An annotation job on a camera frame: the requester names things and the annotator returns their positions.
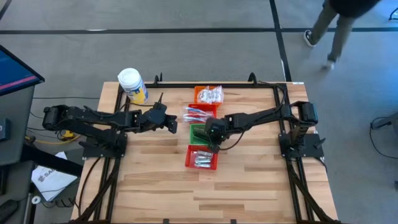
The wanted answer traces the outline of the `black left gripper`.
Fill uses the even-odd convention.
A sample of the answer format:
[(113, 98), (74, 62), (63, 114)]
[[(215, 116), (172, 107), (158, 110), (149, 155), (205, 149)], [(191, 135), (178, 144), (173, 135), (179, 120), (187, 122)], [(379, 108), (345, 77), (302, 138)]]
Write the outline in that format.
[(140, 133), (167, 128), (169, 132), (177, 132), (177, 116), (166, 114), (167, 107), (163, 104), (155, 104), (153, 108), (141, 114)]

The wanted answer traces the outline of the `grey stand foot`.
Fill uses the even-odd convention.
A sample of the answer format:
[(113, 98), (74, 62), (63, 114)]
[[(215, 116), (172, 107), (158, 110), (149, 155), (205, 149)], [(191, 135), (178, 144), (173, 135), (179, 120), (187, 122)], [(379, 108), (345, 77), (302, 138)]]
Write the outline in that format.
[(371, 122), (372, 129), (380, 129), (384, 126), (392, 126), (395, 131), (398, 131), (398, 112), (386, 117), (375, 118)]

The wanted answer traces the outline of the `yellow disinfecting wipes canister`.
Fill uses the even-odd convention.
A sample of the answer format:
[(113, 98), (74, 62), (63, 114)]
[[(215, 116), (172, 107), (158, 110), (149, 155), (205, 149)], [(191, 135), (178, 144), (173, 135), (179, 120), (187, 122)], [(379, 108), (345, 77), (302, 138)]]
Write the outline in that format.
[(118, 75), (119, 84), (132, 103), (143, 105), (149, 94), (140, 73), (135, 68), (125, 68)]

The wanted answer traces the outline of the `red plastic slotted basket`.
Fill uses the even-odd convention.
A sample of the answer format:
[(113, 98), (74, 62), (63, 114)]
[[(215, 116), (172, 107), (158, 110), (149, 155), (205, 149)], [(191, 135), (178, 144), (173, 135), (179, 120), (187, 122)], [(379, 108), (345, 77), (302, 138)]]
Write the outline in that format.
[(212, 118), (216, 117), (216, 106), (215, 105), (209, 105), (209, 104), (189, 104), (187, 107), (191, 107), (191, 108), (197, 108), (203, 111), (208, 111), (211, 112), (211, 114), (213, 114)]
[(186, 153), (186, 158), (185, 158), (185, 167), (186, 168), (191, 168), (191, 169), (201, 169), (201, 170), (217, 170), (217, 164), (218, 164), (218, 155), (213, 153), (212, 157), (208, 157), (208, 159), (211, 159), (211, 169), (204, 169), (204, 168), (199, 168), (195, 167), (195, 160), (194, 156), (198, 156), (195, 154), (196, 151), (206, 151), (206, 152), (211, 152), (206, 146), (201, 146), (201, 145), (189, 145), (187, 148), (187, 153)]

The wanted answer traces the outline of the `white printed paper sheet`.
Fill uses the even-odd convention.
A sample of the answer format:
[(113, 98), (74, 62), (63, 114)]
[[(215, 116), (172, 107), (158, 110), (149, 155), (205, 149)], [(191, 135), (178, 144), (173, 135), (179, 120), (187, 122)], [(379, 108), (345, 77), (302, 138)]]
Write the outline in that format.
[(31, 181), (46, 201), (52, 201), (72, 182), (77, 176), (66, 174), (55, 169), (37, 166), (32, 171)]

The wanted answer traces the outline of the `white vanity pack bag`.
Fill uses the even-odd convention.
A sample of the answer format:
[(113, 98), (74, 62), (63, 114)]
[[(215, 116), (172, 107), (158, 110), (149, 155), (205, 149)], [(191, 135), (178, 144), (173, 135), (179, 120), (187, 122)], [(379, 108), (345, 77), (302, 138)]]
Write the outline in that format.
[(223, 87), (217, 86), (211, 90), (211, 96), (210, 96), (211, 102), (212, 103), (222, 103), (224, 100), (224, 92), (223, 92)]
[(209, 88), (200, 90), (197, 94), (197, 102), (212, 104), (212, 91)]

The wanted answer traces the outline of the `black comb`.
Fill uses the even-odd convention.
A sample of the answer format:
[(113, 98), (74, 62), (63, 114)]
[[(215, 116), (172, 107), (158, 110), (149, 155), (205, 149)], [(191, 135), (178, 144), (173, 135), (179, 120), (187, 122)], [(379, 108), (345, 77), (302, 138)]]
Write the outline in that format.
[(206, 132), (195, 129), (193, 131), (193, 138), (197, 144), (208, 144), (209, 143), (209, 136)]

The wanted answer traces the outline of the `blue toothbrush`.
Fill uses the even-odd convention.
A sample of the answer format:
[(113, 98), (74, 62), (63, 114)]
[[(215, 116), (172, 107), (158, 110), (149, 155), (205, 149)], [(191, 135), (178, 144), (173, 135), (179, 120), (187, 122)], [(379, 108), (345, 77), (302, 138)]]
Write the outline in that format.
[(202, 114), (210, 114), (211, 112), (203, 111), (197, 108), (185, 107), (188, 113), (202, 113)]

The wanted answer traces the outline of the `grey cabinet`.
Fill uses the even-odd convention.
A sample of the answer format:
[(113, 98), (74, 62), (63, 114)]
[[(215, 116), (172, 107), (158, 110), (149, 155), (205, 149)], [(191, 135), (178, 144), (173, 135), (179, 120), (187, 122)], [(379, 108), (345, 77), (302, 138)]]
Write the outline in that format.
[(20, 161), (35, 87), (0, 96), (0, 118), (10, 121), (10, 137), (0, 142), (0, 166)]

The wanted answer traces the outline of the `person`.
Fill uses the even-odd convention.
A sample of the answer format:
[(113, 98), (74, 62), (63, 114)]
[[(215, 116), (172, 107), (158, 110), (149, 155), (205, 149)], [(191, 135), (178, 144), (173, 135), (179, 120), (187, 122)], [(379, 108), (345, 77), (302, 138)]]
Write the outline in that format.
[(311, 30), (303, 33), (303, 39), (309, 47), (314, 47), (326, 34), (332, 20), (338, 16), (330, 53), (324, 70), (333, 70), (340, 59), (343, 48), (352, 31), (355, 21), (374, 8), (381, 0), (325, 0), (322, 10)]

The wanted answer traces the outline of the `orange plastic slotted basket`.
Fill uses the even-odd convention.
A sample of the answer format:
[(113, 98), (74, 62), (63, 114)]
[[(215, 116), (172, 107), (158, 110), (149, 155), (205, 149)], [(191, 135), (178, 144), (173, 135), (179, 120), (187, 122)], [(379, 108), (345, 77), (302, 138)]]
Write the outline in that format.
[[(204, 89), (204, 88), (209, 88), (210, 90), (212, 90), (212, 89), (215, 88), (215, 87), (217, 87), (217, 86), (196, 86), (196, 87), (194, 88), (194, 90), (195, 90), (195, 93), (194, 93), (194, 103), (198, 103), (198, 102), (197, 102), (197, 94), (198, 94), (198, 92), (199, 92), (200, 90), (202, 90), (202, 89)], [(212, 104), (209, 104), (209, 105), (215, 105), (216, 107), (219, 107), (221, 104), (222, 104), (222, 103), (212, 103)]]

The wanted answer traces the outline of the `blue-screen monitor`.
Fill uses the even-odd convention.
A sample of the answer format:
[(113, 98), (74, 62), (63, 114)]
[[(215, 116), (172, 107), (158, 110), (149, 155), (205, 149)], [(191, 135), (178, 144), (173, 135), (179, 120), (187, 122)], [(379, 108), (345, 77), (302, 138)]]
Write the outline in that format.
[(38, 85), (44, 81), (43, 76), (0, 45), (0, 96)]

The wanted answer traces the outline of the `green plastic slotted basket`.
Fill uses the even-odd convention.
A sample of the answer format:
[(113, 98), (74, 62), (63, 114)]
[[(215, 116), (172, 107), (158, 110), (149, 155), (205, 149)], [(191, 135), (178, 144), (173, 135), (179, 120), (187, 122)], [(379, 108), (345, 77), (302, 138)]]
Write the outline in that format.
[(210, 137), (205, 130), (205, 124), (190, 125), (190, 144), (191, 145), (210, 145)]

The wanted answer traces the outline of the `red toothbrush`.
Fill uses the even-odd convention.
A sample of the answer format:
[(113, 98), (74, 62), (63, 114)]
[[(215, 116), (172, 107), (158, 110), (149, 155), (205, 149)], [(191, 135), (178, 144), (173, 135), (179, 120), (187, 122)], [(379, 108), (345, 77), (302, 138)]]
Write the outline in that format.
[(202, 113), (188, 113), (188, 114), (184, 114), (182, 116), (182, 118), (203, 118), (203, 119), (208, 119), (208, 118), (212, 118), (213, 114), (202, 114)]

